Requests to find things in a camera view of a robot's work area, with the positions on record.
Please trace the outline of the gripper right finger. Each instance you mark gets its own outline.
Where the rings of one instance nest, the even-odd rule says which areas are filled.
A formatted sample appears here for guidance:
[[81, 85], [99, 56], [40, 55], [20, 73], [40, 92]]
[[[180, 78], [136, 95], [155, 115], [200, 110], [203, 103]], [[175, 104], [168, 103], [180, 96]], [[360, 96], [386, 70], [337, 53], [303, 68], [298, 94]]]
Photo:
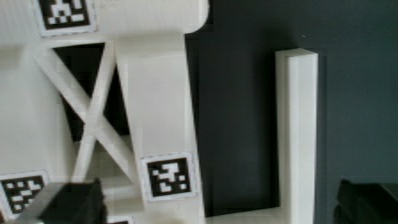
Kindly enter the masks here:
[[340, 181], [331, 224], [398, 224], [398, 183]]

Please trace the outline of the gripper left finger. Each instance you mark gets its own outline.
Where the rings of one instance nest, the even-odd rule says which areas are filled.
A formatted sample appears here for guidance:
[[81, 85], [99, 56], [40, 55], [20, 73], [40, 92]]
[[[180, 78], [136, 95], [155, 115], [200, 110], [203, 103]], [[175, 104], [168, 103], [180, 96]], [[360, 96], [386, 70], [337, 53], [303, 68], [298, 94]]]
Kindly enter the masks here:
[[13, 224], [106, 224], [100, 182], [51, 183]]

